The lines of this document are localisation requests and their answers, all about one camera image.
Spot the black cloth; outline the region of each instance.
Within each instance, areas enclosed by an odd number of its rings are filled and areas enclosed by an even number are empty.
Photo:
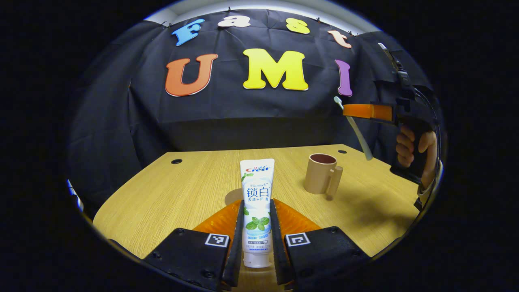
[[[219,28],[226,16],[251,18],[245,28]],[[176,29],[203,18],[198,36],[176,46]],[[292,32],[286,18],[305,21],[309,34]],[[351,49],[337,44],[329,30],[347,36]],[[419,65],[384,32],[352,36],[303,16],[260,9],[222,11],[171,27],[142,21],[111,42],[79,81],[69,111],[67,141],[70,182],[85,203],[97,210],[119,187],[168,151],[258,149],[343,143],[362,151],[333,97],[344,104],[394,103],[399,90],[382,42],[408,70],[415,85],[432,90]],[[262,48],[278,61],[288,50],[305,55],[307,91],[281,85],[245,89],[249,58],[243,51]],[[218,54],[202,91],[174,97],[165,91],[166,65],[189,58],[183,83],[198,77],[204,54]],[[351,69],[353,95],[340,96],[335,60]],[[391,164],[397,127],[356,118],[375,158]]]

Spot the hand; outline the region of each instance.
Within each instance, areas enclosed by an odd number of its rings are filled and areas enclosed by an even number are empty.
[[[402,126],[400,132],[401,133],[397,135],[398,161],[402,166],[410,167],[411,163],[415,159],[413,155],[415,134],[405,125]],[[427,159],[421,177],[421,183],[425,189],[431,184],[436,175],[434,170],[436,166],[436,156],[438,154],[438,144],[436,142],[436,133],[433,131],[425,132],[420,137],[418,152],[423,153],[426,150]]]

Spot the purple letter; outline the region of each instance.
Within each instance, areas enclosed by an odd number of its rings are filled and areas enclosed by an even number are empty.
[[[339,67],[340,84],[338,92],[340,95],[352,96],[350,88],[350,65],[341,60],[335,60],[335,63]]]

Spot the wall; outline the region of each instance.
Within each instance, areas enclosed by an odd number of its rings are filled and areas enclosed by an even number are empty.
[[[271,9],[291,12],[314,19],[319,17],[322,22],[344,31],[351,31],[353,34],[380,31],[379,28],[362,17],[326,0],[264,0],[254,2],[250,0],[183,0],[165,7],[161,11],[145,18],[145,20],[157,23],[165,22],[164,25],[169,25],[169,23],[178,23],[199,15],[224,11],[229,6],[231,9]]]

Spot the black handle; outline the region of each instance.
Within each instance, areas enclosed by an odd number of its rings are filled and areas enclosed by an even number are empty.
[[[420,143],[420,137],[423,133],[432,131],[432,127],[425,121],[415,117],[401,117],[399,122],[407,126],[415,134],[414,150],[413,155],[415,159],[411,163],[410,167],[404,167],[398,161],[398,157],[395,158],[390,171],[398,176],[401,176],[407,180],[421,183],[421,175],[424,171],[425,163],[427,161],[427,150],[423,153],[418,151],[418,145]]]

